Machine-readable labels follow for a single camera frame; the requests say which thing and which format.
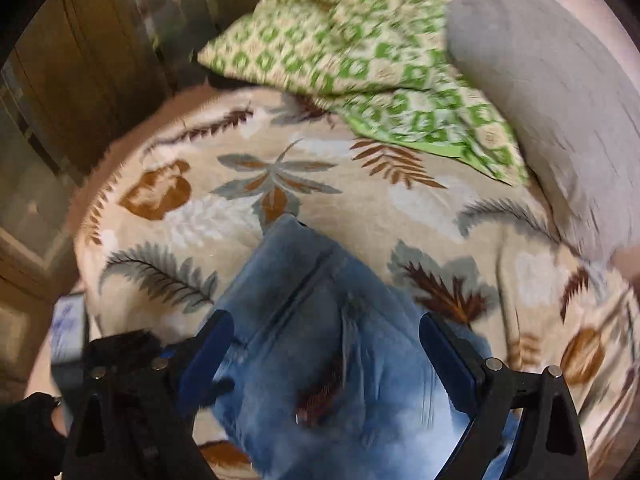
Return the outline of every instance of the bolt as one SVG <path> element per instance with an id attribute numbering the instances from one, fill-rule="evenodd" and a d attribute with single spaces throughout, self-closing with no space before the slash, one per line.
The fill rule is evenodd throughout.
<path id="1" fill-rule="evenodd" d="M 151 361 L 151 367 L 154 370 L 164 370 L 169 365 L 169 361 L 164 357 L 156 357 Z"/>
<path id="2" fill-rule="evenodd" d="M 103 378 L 105 373 L 107 373 L 107 369 L 104 366 L 97 366 L 91 370 L 91 377 L 98 380 Z"/>
<path id="3" fill-rule="evenodd" d="M 494 372 L 502 370 L 502 361 L 495 357 L 489 357 L 484 364 L 486 364 L 486 367 L 489 368 L 489 370 L 493 370 Z"/>
<path id="4" fill-rule="evenodd" d="M 560 369 L 560 367 L 556 366 L 556 365 L 551 365 L 549 368 L 546 369 L 547 372 L 549 372 L 549 374 L 553 377 L 553 378 L 560 378 L 562 377 L 562 370 Z"/>

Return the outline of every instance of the pillowcase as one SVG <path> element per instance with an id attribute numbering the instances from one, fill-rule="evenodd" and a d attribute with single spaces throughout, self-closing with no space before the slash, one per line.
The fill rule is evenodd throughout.
<path id="1" fill-rule="evenodd" d="M 638 240 L 640 96 L 606 47 L 555 0 L 453 0 L 447 41 L 514 127 L 561 237 L 592 260 Z"/>

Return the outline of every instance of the blue jeans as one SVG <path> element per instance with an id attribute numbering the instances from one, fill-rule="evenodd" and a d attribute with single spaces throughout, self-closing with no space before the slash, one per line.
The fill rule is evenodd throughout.
<path id="1" fill-rule="evenodd" d="M 418 339 L 424 309 L 337 242 L 281 217 L 217 304 L 236 323 L 213 407 L 266 479 L 433 479 L 468 425 Z M 490 355 L 484 338 L 456 333 Z M 342 351 L 344 386 L 322 424 L 296 423 L 300 391 Z M 485 479 L 500 476 L 517 423 Z"/>

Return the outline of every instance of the green patterned pillow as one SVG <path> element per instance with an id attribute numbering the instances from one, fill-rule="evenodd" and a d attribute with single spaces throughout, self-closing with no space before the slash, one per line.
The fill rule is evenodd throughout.
<path id="1" fill-rule="evenodd" d="M 496 108 L 447 59 L 441 0 L 262 0 L 198 54 L 225 76 L 308 94 L 359 135 L 527 171 Z"/>

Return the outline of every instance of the blanket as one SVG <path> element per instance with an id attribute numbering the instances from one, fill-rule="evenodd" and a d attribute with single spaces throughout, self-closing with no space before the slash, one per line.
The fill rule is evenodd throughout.
<path id="1" fill-rule="evenodd" d="M 448 61 L 444 25 L 441 0 L 262 0 L 198 60 L 311 96 L 358 135 L 525 182 L 511 128 Z"/>
<path id="2" fill-rule="evenodd" d="M 285 213 L 511 368 L 561 366 L 596 467 L 638 384 L 628 284 L 558 241 L 533 182 L 354 138 L 340 117 L 279 91 L 222 94 L 111 174 L 75 239 L 89 310 L 105 335 L 193 335 Z"/>

